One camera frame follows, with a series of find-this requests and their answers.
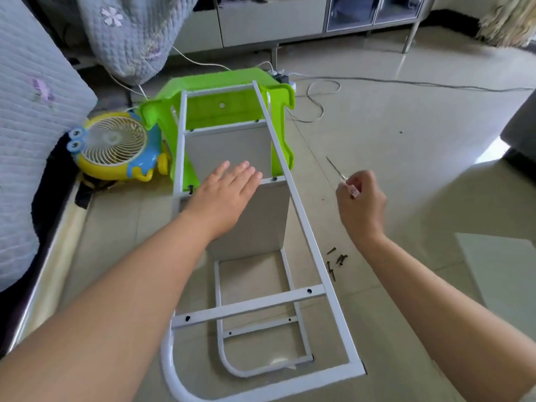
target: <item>hand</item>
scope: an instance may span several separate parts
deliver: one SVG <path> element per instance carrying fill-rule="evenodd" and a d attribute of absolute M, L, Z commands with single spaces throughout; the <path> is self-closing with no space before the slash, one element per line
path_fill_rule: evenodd
<path fill-rule="evenodd" d="M 353 199 L 346 185 L 354 185 L 360 194 Z M 371 170 L 353 174 L 337 188 L 340 220 L 350 239 L 360 249 L 368 240 L 384 236 L 383 211 L 387 197 L 379 189 Z"/>
<path fill-rule="evenodd" d="M 195 191 L 182 212 L 209 231 L 210 241 L 231 230 L 257 190 L 263 174 L 244 161 L 224 175 L 225 161 Z"/>

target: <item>cabinet drawer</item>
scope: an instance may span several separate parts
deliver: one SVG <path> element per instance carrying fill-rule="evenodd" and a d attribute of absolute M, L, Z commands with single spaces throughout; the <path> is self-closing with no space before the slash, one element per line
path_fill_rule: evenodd
<path fill-rule="evenodd" d="M 218 8 L 224 46 L 322 33 L 326 0 L 273 0 Z"/>
<path fill-rule="evenodd" d="M 174 46 L 182 53 L 222 48 L 216 10 L 192 13 L 184 21 Z M 177 54 L 177 52 L 171 49 L 171 54 Z"/>

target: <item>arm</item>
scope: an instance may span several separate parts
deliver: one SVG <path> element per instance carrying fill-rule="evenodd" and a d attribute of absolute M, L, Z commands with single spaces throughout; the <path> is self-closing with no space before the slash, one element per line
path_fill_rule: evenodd
<path fill-rule="evenodd" d="M 177 219 L 0 361 L 0 400 L 131 401 L 208 243 L 233 227 L 262 175 L 223 163 Z"/>
<path fill-rule="evenodd" d="M 517 402 L 536 384 L 536 344 L 439 278 L 383 232 L 385 195 L 371 171 L 337 189 L 341 220 L 419 337 L 467 401 Z"/>

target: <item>fan grille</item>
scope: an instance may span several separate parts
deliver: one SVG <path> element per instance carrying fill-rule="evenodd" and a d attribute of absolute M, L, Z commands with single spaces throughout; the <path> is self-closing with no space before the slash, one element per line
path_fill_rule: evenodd
<path fill-rule="evenodd" d="M 147 145 L 147 132 L 129 117 L 106 117 L 92 124 L 81 152 L 89 162 L 117 166 L 132 161 Z"/>

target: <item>white flower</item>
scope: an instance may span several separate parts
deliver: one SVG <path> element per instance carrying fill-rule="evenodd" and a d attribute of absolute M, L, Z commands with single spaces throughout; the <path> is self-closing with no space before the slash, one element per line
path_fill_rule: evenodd
<path fill-rule="evenodd" d="M 109 25 L 113 27 L 114 25 L 116 27 L 120 27 L 123 24 L 121 23 L 121 20 L 123 19 L 123 15 L 117 13 L 117 10 L 114 7 L 108 7 L 108 9 L 103 8 L 101 10 L 101 14 L 104 18 L 104 23 L 106 25 Z"/>

